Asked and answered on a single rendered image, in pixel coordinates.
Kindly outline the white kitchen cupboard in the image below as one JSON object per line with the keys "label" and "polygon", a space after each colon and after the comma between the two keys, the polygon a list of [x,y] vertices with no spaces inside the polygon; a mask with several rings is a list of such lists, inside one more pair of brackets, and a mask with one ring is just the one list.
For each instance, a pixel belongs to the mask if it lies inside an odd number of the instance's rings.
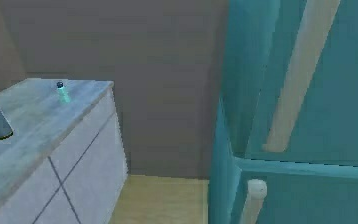
{"label": "white kitchen cupboard", "polygon": [[127,178],[112,82],[29,78],[0,108],[0,224],[108,224]]}

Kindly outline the small turquoise bottle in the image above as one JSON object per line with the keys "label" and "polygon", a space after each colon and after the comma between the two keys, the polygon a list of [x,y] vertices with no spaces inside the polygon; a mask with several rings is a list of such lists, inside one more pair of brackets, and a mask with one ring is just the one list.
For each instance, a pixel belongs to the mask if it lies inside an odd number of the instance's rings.
{"label": "small turquoise bottle", "polygon": [[65,103],[69,103],[71,99],[69,97],[66,87],[64,86],[64,83],[62,81],[58,81],[56,86],[61,100]]}

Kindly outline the teal fridge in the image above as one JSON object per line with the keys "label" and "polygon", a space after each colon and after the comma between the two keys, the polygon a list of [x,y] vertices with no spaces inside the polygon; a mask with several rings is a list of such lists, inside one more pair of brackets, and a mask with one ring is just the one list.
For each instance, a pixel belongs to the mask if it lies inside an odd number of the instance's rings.
{"label": "teal fridge", "polygon": [[207,224],[358,224],[358,0],[341,0],[287,149],[264,150],[307,0],[228,0]]}

